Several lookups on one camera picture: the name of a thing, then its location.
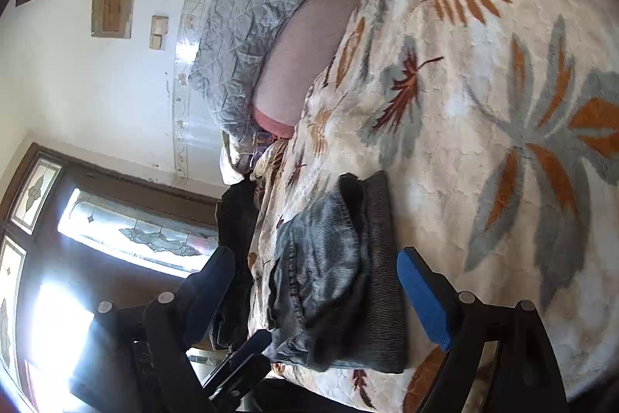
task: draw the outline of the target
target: blanket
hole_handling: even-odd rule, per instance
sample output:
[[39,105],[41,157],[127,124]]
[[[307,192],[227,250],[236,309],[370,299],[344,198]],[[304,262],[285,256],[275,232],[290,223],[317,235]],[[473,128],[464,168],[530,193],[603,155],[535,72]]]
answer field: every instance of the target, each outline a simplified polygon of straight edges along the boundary
[[[568,398],[587,389],[619,356],[618,73],[618,0],[362,0],[265,173],[250,332],[268,326],[278,226],[339,174],[385,170],[397,246],[484,303],[532,300]],[[355,408],[413,413],[443,355],[408,317],[401,375],[274,370]]]
[[189,80],[218,128],[242,142],[258,131],[251,94],[280,30],[303,0],[212,0]]

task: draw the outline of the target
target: bedsheet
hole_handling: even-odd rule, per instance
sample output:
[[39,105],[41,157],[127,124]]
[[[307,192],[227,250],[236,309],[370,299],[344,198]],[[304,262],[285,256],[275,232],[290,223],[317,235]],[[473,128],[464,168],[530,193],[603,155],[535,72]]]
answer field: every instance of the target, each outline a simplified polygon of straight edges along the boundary
[[[618,72],[618,0],[362,0],[294,137],[262,167],[250,332],[268,325],[278,226],[338,175],[385,170],[398,247],[485,303],[533,300],[568,398],[586,389],[619,355]],[[412,413],[443,356],[412,310],[407,324],[401,375],[274,371],[359,409]]]

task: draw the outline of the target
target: wall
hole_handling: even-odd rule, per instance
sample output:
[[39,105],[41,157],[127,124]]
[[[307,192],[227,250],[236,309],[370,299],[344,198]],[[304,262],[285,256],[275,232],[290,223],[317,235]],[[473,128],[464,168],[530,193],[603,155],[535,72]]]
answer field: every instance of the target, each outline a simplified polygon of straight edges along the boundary
[[11,172],[17,168],[11,160],[26,131],[26,122],[12,100],[12,93],[7,88],[0,89],[0,195],[4,194],[10,180],[1,175],[8,168],[12,168]]
[[[174,177],[170,91],[183,1],[135,0],[131,39],[100,39],[91,37],[91,0],[18,8],[12,0],[0,17],[0,85],[25,115],[7,152],[30,130],[44,145],[106,168],[219,196],[215,148],[202,159],[200,181]],[[169,16],[163,51],[149,49],[152,15]],[[0,135],[4,150],[9,135]]]

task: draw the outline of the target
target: screw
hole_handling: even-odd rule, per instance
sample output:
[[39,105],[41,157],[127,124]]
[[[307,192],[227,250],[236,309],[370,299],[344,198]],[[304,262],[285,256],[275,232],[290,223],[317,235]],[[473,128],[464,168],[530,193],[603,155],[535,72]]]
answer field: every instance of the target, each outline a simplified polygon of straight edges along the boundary
[[99,307],[97,308],[97,311],[98,313],[107,313],[113,307],[114,305],[112,305],[112,302],[101,302],[99,303]]
[[531,300],[522,300],[520,302],[520,307],[524,311],[533,311],[533,310],[535,310],[535,305],[533,304],[533,302]]
[[159,296],[157,296],[157,301],[162,305],[167,305],[168,303],[171,303],[172,301],[174,301],[174,292],[162,292],[161,294],[159,294]]
[[470,305],[475,302],[475,295],[472,292],[462,291],[458,295],[458,299],[467,305]]

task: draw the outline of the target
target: window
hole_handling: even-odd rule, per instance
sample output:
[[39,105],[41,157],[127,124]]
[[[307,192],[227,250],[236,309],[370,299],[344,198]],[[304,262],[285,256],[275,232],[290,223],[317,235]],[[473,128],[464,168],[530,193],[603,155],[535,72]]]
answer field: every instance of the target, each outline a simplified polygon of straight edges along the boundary
[[177,277],[198,272],[217,232],[162,218],[76,189],[58,224],[65,236],[98,251]]
[[22,187],[17,203],[10,214],[10,220],[29,235],[32,234],[45,198],[50,193],[61,168],[60,165],[41,156],[37,158]]
[[27,362],[39,413],[63,413],[80,401],[69,378],[82,353],[94,314],[62,286],[44,283],[36,299]]
[[0,251],[0,357],[17,385],[20,381],[15,350],[15,312],[25,257],[26,251],[4,236]]

